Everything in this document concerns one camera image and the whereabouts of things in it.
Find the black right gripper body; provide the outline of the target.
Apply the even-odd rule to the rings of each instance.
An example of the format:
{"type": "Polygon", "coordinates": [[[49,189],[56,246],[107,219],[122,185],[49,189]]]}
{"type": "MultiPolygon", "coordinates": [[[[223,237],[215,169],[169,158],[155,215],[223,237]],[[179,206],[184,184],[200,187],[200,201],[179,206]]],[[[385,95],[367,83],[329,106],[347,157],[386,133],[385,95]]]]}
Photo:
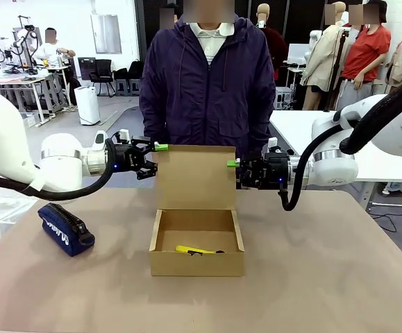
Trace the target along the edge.
{"type": "Polygon", "coordinates": [[[280,149],[264,154],[260,189],[286,190],[290,181],[290,156],[280,149]]]}

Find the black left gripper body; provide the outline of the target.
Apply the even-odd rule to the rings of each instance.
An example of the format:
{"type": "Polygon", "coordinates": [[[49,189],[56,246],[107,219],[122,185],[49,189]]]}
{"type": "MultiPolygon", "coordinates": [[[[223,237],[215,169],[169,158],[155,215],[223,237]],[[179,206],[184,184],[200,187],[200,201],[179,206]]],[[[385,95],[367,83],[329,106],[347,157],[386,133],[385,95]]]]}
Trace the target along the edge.
{"type": "Polygon", "coordinates": [[[138,147],[139,141],[131,139],[115,144],[115,163],[113,172],[138,172],[142,166],[142,151],[138,147]]]}

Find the brown cardboard box with lid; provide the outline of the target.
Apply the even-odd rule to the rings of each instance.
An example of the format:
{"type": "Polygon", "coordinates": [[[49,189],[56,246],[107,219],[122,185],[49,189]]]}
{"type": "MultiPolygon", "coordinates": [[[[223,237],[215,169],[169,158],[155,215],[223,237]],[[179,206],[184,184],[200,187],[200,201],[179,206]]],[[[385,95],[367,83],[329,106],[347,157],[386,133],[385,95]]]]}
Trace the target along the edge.
{"type": "Polygon", "coordinates": [[[241,277],[244,244],[236,212],[232,146],[170,145],[158,164],[157,212],[149,246],[152,276],[241,277]],[[188,255],[177,245],[224,254],[188,255]]]}

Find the yellow black utility knife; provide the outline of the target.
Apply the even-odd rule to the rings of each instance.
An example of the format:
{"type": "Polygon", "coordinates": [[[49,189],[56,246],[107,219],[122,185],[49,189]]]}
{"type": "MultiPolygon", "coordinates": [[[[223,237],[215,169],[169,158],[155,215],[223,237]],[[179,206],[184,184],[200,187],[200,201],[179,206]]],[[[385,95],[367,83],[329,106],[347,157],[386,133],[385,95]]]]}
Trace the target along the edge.
{"type": "Polygon", "coordinates": [[[224,254],[223,250],[204,250],[200,248],[193,248],[189,246],[177,245],[175,251],[179,253],[186,253],[188,255],[204,255],[204,254],[224,254]]]}

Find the white table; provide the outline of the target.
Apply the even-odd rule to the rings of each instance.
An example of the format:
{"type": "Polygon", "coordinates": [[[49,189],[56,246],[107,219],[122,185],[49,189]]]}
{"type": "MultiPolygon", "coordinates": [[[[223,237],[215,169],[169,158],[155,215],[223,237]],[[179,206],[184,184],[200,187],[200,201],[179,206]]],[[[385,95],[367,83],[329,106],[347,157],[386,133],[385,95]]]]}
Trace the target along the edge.
{"type": "MultiPolygon", "coordinates": [[[[312,125],[315,119],[331,116],[330,112],[302,110],[274,110],[271,125],[286,144],[298,155],[311,142],[312,125]]],[[[377,203],[374,192],[380,182],[402,182],[402,157],[390,155],[368,143],[357,154],[359,172],[356,181],[361,184],[355,199],[366,210],[371,207],[399,207],[399,203],[377,203]]]]}

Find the black backpack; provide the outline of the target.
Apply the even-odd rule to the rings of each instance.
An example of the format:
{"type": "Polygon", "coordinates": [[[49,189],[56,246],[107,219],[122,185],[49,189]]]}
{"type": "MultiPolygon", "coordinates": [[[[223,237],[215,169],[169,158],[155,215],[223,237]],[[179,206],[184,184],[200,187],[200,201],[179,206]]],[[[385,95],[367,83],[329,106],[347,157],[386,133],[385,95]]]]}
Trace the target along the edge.
{"type": "Polygon", "coordinates": [[[142,77],[142,72],[144,68],[144,63],[140,60],[132,61],[128,69],[128,79],[129,80],[139,80],[142,77]]]}

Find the person in purple jacket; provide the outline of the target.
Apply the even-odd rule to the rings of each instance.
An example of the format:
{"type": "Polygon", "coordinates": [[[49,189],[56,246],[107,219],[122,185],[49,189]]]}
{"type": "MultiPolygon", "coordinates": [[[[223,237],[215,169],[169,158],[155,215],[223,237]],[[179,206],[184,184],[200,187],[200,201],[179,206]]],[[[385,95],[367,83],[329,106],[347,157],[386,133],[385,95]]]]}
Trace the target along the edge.
{"type": "Polygon", "coordinates": [[[232,146],[238,157],[259,153],[275,94],[266,37],[248,19],[213,30],[179,20],[155,34],[144,62],[144,134],[161,144],[232,146]]]}

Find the black office chair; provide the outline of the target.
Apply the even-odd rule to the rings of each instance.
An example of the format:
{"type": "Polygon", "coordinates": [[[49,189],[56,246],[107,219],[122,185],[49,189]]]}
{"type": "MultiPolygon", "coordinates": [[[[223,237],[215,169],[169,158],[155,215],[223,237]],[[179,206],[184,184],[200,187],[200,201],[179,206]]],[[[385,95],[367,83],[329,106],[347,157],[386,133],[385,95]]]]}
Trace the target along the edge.
{"type": "Polygon", "coordinates": [[[106,85],[108,96],[111,98],[115,95],[115,88],[112,86],[114,82],[113,71],[111,69],[112,60],[107,59],[96,59],[95,60],[95,71],[89,74],[90,81],[95,84],[99,84],[99,93],[101,95],[102,85],[106,85]]]}

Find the navy blue zipper pencil case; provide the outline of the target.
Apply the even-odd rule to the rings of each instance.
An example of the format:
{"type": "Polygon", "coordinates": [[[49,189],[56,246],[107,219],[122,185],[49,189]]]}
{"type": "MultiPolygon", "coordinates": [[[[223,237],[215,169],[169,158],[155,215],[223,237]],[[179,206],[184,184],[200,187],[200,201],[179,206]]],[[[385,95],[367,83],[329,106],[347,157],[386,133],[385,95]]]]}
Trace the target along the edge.
{"type": "Polygon", "coordinates": [[[70,257],[77,256],[93,247],[95,236],[81,219],[63,206],[48,203],[37,213],[42,219],[42,229],[70,257]]]}

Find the mannequin in beige coat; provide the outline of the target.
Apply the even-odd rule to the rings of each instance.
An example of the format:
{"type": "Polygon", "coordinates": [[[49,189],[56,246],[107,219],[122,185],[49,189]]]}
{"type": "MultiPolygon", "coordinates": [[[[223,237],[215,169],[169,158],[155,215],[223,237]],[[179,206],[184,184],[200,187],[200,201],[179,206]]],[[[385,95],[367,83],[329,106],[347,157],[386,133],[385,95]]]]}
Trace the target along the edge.
{"type": "Polygon", "coordinates": [[[311,48],[300,84],[306,87],[303,110],[317,110],[323,97],[335,85],[332,83],[335,65],[339,64],[338,52],[343,35],[342,20],[346,11],[343,1],[336,1],[326,9],[328,27],[322,32],[311,48]]]}

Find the black light stand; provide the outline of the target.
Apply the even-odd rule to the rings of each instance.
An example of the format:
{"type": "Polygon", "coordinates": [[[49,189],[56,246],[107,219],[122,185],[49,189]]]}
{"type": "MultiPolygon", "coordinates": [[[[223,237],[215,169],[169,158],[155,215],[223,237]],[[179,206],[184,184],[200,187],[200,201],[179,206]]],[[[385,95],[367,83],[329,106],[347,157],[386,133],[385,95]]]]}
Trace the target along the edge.
{"type": "Polygon", "coordinates": [[[342,59],[344,45],[346,43],[347,37],[349,36],[349,31],[350,31],[349,27],[343,26],[343,27],[339,28],[340,43],[338,46],[336,59],[333,63],[333,68],[332,68],[330,82],[329,82],[329,91],[328,91],[328,96],[326,99],[326,104],[324,107],[324,112],[328,112],[330,110],[330,101],[331,101],[333,90],[335,89],[335,83],[337,82],[337,76],[339,75],[340,63],[341,63],[341,59],[342,59]]]}

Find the mannequin in dark red top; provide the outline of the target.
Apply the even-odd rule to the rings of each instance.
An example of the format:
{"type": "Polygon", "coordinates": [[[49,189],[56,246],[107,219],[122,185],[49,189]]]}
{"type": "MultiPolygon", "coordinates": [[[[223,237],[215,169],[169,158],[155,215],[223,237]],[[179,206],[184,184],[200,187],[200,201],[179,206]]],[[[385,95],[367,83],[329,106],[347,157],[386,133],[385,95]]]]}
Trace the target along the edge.
{"type": "Polygon", "coordinates": [[[261,3],[256,10],[257,27],[265,34],[267,45],[274,68],[274,80],[278,80],[279,69],[283,62],[287,60],[288,46],[282,35],[275,29],[267,25],[269,19],[270,6],[268,3],[261,3]]]}

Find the seated person in white shirt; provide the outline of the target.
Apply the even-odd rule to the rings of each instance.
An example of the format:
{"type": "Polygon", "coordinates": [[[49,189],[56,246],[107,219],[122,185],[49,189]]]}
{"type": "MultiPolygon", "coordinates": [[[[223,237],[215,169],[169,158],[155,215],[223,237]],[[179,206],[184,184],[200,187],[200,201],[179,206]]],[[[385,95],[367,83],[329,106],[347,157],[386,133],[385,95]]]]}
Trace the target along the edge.
{"type": "Polygon", "coordinates": [[[56,29],[47,28],[44,43],[37,48],[33,57],[42,64],[47,61],[50,67],[61,67],[68,65],[69,60],[75,55],[74,50],[67,49],[59,43],[56,29]]]}

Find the grey workshop desk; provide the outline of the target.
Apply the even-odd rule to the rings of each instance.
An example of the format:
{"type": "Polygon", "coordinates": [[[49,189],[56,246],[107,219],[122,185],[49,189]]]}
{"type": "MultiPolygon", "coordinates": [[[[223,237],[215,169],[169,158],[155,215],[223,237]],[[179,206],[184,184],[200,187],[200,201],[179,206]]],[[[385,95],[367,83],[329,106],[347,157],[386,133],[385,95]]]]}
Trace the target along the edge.
{"type": "Polygon", "coordinates": [[[47,76],[0,76],[0,94],[16,108],[23,119],[34,116],[35,127],[40,127],[56,117],[54,111],[43,108],[38,88],[47,83],[47,76]]]}

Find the white wall panel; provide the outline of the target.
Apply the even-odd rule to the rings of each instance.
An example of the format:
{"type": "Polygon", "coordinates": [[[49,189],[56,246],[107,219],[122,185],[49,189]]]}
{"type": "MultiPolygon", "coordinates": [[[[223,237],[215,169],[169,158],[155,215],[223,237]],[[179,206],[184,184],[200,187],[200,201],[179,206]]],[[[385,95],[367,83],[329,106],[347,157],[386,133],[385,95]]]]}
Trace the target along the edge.
{"type": "Polygon", "coordinates": [[[96,53],[121,54],[118,16],[91,15],[91,22],[96,53]]]}

